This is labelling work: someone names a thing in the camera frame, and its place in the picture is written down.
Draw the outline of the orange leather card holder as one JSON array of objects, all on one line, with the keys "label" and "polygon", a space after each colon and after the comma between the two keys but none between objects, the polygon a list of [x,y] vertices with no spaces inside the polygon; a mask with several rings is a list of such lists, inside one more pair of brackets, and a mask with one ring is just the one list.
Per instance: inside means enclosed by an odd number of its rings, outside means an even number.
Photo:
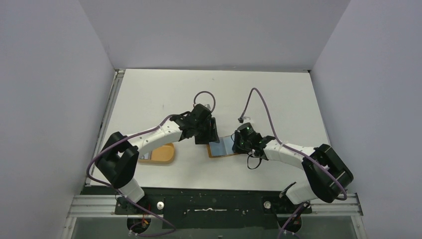
[{"label": "orange leather card holder", "polygon": [[224,136],[219,138],[219,142],[210,142],[207,145],[209,158],[221,158],[237,155],[233,151],[234,136]]}]

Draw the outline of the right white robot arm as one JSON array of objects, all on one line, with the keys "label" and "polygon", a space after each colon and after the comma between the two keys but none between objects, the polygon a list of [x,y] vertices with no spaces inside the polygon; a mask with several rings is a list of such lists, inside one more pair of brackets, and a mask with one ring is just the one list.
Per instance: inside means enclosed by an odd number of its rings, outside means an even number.
[{"label": "right white robot arm", "polygon": [[233,151],[248,154],[260,161],[278,161],[302,171],[306,179],[293,182],[282,190],[281,209],[287,213],[300,203],[320,199],[326,203],[344,200],[346,187],[354,176],[335,150],[328,144],[318,147],[279,142],[274,136],[262,136],[247,122],[234,132]]}]

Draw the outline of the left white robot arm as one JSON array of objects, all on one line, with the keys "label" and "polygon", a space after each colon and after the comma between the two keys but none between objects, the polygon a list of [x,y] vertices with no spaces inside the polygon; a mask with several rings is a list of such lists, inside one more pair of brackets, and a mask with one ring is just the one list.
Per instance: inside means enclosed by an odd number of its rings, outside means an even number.
[{"label": "left white robot arm", "polygon": [[107,179],[105,185],[116,189],[136,214],[147,209],[145,192],[134,178],[140,156],[169,143],[194,137],[196,144],[218,142],[216,120],[211,110],[196,104],[191,111],[169,115],[156,127],[143,132],[123,135],[119,131],[107,140],[92,163]]}]

